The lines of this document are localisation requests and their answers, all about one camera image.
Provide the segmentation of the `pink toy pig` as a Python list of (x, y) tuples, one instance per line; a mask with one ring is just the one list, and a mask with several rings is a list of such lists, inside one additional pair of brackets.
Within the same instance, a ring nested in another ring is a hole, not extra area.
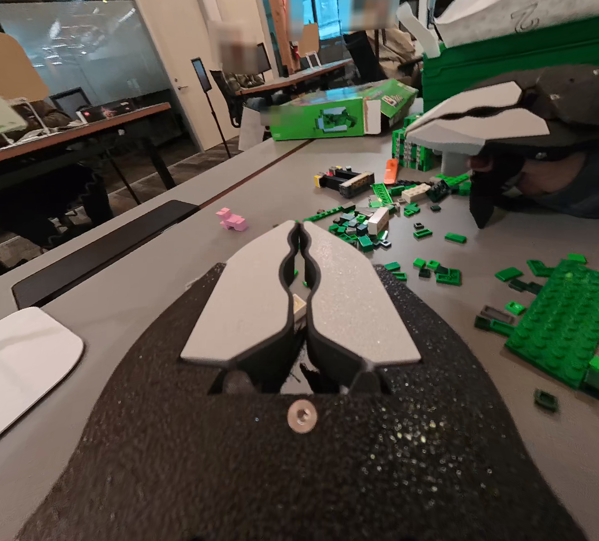
[(222, 208), (216, 212), (219, 224), (226, 230), (245, 231), (248, 228), (246, 219), (231, 212), (229, 208)]

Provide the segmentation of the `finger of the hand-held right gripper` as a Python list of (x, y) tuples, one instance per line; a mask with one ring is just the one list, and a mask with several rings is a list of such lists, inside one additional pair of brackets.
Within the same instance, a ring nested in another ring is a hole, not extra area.
[(515, 81), (463, 91), (425, 112), (407, 129), (415, 130), (437, 119), (489, 116), (517, 105), (522, 94), (523, 89)]
[(522, 108), (480, 117), (430, 111), (407, 128), (406, 143), (440, 154), (442, 174), (457, 176), (468, 171), (469, 157), (478, 155), (490, 141), (511, 142), (549, 133), (544, 119)]

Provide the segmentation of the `green brick figure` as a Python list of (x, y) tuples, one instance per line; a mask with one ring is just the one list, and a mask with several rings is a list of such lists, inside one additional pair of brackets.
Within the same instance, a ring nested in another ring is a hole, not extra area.
[(422, 113), (407, 116), (404, 118), (400, 128), (392, 132), (391, 159), (396, 160), (401, 167), (426, 172), (433, 170), (436, 166), (436, 156), (433, 150), (406, 141), (408, 126), (421, 116)]

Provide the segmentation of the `green toy set box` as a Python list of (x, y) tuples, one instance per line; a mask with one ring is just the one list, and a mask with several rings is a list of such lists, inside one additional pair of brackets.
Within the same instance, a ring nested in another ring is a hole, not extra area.
[(402, 121), (418, 90), (398, 80), (316, 91), (271, 107), (275, 141), (378, 135)]

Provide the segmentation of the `black office chair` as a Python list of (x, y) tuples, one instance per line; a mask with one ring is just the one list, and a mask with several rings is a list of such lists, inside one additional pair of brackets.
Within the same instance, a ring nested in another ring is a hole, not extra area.
[(210, 74), (225, 99), (231, 125), (234, 128), (241, 128), (244, 108), (243, 97), (236, 94), (236, 90), (231, 87), (222, 71), (211, 70)]

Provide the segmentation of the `black tablet floor stand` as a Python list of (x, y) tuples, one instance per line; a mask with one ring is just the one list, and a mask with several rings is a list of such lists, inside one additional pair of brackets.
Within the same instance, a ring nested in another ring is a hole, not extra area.
[(191, 59), (191, 63), (192, 63), (193, 69), (194, 69), (194, 71), (195, 71), (195, 73), (196, 73), (196, 75), (198, 77), (198, 80), (199, 80), (199, 83), (201, 85), (201, 88), (202, 88), (202, 90), (203, 90), (203, 92), (204, 92), (204, 94), (206, 96), (206, 100), (208, 102), (208, 106), (210, 108), (212, 117), (213, 117), (214, 122), (216, 124), (216, 127), (218, 129), (218, 132), (219, 132), (219, 134), (221, 136), (221, 141), (222, 141), (223, 147), (225, 148), (225, 151), (227, 153), (228, 158), (232, 158), (232, 154), (231, 154), (231, 152), (229, 150), (228, 143), (227, 143), (227, 141), (226, 141), (226, 139), (224, 137), (221, 125), (220, 125), (220, 123), (218, 121), (218, 118), (217, 118), (217, 115), (215, 113), (215, 110), (214, 110), (211, 98), (209, 96), (209, 92), (210, 92), (210, 90), (213, 87), (212, 87), (212, 84), (210, 83), (210, 80), (208, 78), (206, 69), (204, 68), (203, 62), (202, 62), (202, 60), (199, 57), (197, 57), (197, 58)]

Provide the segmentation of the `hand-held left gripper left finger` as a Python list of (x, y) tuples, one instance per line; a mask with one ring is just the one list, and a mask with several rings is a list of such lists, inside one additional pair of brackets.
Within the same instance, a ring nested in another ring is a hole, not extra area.
[(181, 360), (243, 371), (255, 385), (285, 382), (301, 346), (290, 291), (300, 231), (300, 223), (286, 221), (231, 256)]

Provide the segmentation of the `large green baseplate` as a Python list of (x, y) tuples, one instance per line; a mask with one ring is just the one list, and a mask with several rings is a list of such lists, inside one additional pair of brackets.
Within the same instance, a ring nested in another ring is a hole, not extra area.
[(553, 379), (580, 389), (598, 349), (598, 271), (562, 260), (505, 347)]

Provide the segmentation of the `white door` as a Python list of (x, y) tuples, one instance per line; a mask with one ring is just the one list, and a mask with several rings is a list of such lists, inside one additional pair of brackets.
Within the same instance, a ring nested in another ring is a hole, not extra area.
[(192, 60), (210, 62), (210, 44), (198, 0), (134, 0), (197, 147), (206, 151), (222, 137)]

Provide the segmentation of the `black product box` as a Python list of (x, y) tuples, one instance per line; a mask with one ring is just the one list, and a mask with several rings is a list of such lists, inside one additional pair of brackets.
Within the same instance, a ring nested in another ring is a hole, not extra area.
[(132, 99), (122, 99), (98, 106), (81, 106), (75, 114), (82, 123), (92, 124), (133, 112), (136, 109), (137, 107)]

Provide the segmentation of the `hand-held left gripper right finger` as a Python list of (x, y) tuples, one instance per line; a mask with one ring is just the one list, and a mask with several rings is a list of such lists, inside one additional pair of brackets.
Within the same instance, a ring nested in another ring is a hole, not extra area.
[(360, 373), (421, 361), (415, 342), (367, 257), (311, 222), (299, 248), (310, 287), (309, 357), (327, 378), (351, 387)]

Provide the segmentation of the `black brick assembly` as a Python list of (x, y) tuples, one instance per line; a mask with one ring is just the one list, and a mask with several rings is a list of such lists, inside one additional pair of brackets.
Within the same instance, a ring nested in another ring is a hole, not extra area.
[(314, 183), (317, 188), (327, 188), (339, 192), (342, 198), (353, 199), (375, 184), (375, 176), (371, 171), (354, 172), (336, 167), (316, 174)]

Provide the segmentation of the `person's right hand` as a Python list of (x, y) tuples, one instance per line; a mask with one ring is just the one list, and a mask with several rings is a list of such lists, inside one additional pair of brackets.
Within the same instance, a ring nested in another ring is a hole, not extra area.
[(527, 160), (515, 178), (513, 187), (525, 196), (550, 194), (562, 190), (576, 177), (580, 167), (567, 161)]

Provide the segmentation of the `white rounded desk pad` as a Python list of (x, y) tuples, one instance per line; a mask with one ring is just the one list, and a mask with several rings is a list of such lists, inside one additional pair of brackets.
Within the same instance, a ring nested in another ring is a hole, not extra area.
[(1, 319), (1, 434), (77, 367), (83, 340), (38, 307)]

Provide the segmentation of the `green storage crate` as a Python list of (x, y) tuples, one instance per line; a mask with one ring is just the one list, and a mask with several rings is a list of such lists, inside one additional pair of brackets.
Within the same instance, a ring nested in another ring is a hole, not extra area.
[(452, 48), (425, 58), (424, 113), (463, 91), (515, 81), (555, 95), (558, 114), (598, 125), (598, 17)]

